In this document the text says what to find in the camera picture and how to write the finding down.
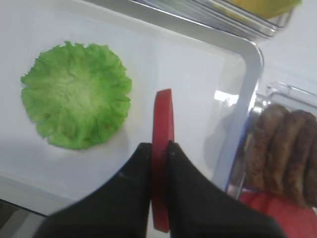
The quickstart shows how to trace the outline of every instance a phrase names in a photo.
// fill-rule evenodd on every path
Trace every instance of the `green lettuce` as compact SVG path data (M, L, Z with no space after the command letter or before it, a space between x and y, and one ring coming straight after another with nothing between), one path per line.
M22 101L48 143L85 149L107 141L128 116L131 79L108 46L56 46L21 77Z

